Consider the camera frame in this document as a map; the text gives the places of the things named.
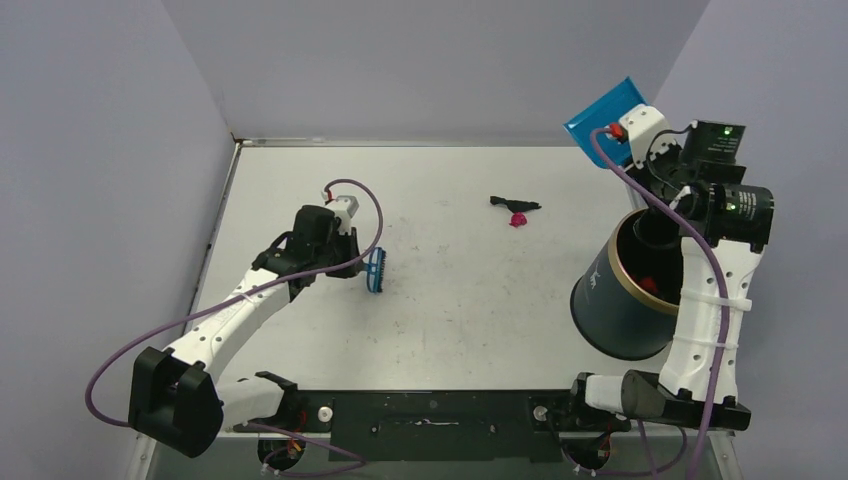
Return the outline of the blue plastic dustpan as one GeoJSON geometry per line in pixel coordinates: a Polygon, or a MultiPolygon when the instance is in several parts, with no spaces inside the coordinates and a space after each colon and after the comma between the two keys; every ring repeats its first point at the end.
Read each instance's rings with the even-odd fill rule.
{"type": "Polygon", "coordinates": [[[598,128],[607,128],[637,106],[647,106],[648,102],[630,77],[626,77],[615,87],[595,100],[592,104],[568,120],[563,128],[576,145],[598,168],[607,169],[591,144],[591,132],[598,128]]]}

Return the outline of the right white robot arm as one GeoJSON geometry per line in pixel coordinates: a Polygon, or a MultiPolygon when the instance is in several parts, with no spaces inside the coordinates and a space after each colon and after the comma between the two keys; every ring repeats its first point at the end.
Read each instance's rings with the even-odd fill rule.
{"type": "Polygon", "coordinates": [[[634,110],[603,128],[626,151],[600,163],[643,201],[575,283],[573,322],[601,353],[661,369],[582,373],[565,402],[588,429],[605,411],[684,428],[744,430],[736,360],[748,292],[769,243],[773,193],[747,185],[736,160],[741,125],[693,121],[675,130],[634,110]]]}

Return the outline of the blue hand brush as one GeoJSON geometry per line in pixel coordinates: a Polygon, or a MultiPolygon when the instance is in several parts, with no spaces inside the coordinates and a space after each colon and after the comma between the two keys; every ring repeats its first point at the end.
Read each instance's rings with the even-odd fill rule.
{"type": "Polygon", "coordinates": [[[366,288],[372,294],[383,291],[383,279],[386,266],[386,252],[382,247],[375,247],[364,261],[366,288]]]}

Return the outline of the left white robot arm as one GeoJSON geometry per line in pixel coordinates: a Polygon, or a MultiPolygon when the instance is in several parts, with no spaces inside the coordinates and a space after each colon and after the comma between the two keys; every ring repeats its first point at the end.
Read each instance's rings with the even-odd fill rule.
{"type": "Polygon", "coordinates": [[[129,426],[189,458],[206,451],[219,431],[262,419],[282,431],[299,405],[286,394],[296,383],[267,371],[222,382],[226,366],[275,313],[316,276],[354,278],[364,268],[352,218],[353,196],[306,205],[291,231],[258,254],[226,297],[224,308],[166,348],[148,347],[135,359],[129,426]]]}

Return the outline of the red paper scrap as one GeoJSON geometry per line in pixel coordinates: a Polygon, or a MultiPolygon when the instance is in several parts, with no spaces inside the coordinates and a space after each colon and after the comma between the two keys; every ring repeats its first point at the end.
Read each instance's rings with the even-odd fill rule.
{"type": "Polygon", "coordinates": [[[637,280],[638,286],[644,290],[647,294],[650,294],[653,297],[661,298],[662,292],[659,288],[659,285],[656,283],[655,279],[651,276],[641,277],[637,280]]]}

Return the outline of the black paper scrap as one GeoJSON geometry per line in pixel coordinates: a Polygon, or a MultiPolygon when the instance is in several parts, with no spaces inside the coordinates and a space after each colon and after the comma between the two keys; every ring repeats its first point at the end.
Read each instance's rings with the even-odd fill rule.
{"type": "Polygon", "coordinates": [[[512,200],[506,199],[500,196],[490,196],[489,203],[492,206],[503,206],[507,210],[509,210],[512,214],[517,213],[527,213],[534,210],[539,210],[542,208],[542,205],[535,201],[524,201],[524,200],[512,200]]]}

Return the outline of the small pink scrap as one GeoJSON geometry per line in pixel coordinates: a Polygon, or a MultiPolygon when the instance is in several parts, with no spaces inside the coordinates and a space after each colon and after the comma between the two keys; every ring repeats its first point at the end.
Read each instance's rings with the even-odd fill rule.
{"type": "Polygon", "coordinates": [[[515,212],[510,217],[509,225],[514,228],[519,228],[526,225],[527,222],[527,217],[523,212],[515,212]]]}

